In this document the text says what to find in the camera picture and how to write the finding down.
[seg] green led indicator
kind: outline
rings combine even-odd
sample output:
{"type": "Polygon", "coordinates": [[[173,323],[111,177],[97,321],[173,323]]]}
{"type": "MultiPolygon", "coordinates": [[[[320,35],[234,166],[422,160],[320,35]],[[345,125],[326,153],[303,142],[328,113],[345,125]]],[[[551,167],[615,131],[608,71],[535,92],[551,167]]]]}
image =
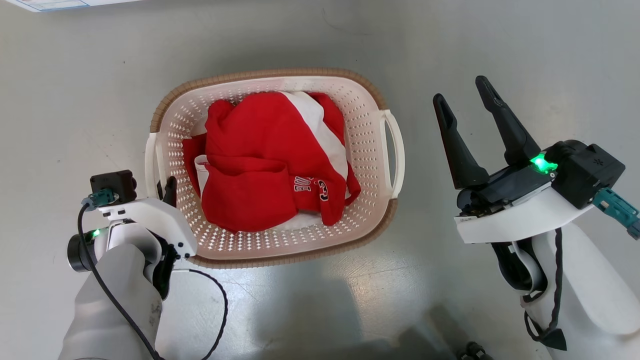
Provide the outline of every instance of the green led indicator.
{"type": "Polygon", "coordinates": [[[545,160],[545,155],[542,153],[531,159],[531,162],[533,163],[533,165],[535,165],[537,171],[543,172],[545,174],[548,174],[549,172],[554,171],[558,168],[558,164],[547,162],[545,160]]]}

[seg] perforated basket wall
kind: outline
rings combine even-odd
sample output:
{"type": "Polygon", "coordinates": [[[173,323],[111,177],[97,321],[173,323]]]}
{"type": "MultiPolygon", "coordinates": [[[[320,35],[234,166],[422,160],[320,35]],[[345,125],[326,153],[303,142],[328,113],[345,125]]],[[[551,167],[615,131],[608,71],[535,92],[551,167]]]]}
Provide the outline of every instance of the perforated basket wall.
{"type": "MultiPolygon", "coordinates": [[[[174,89],[158,106],[151,132],[157,133],[160,179],[177,178],[177,207],[198,240],[198,254],[189,260],[213,268],[268,266],[344,252],[378,237],[392,221],[397,207],[397,199],[392,199],[381,120],[385,109],[384,99],[368,80],[337,69],[244,72],[190,81],[174,89]],[[333,99],[344,114],[348,160],[362,192],[334,226],[233,234],[206,221],[184,168],[182,139],[190,137],[193,127],[202,123],[212,102],[239,102],[248,94],[274,91],[322,92],[333,99]]],[[[146,167],[153,169],[154,164],[149,161],[147,157],[146,167]]]]}

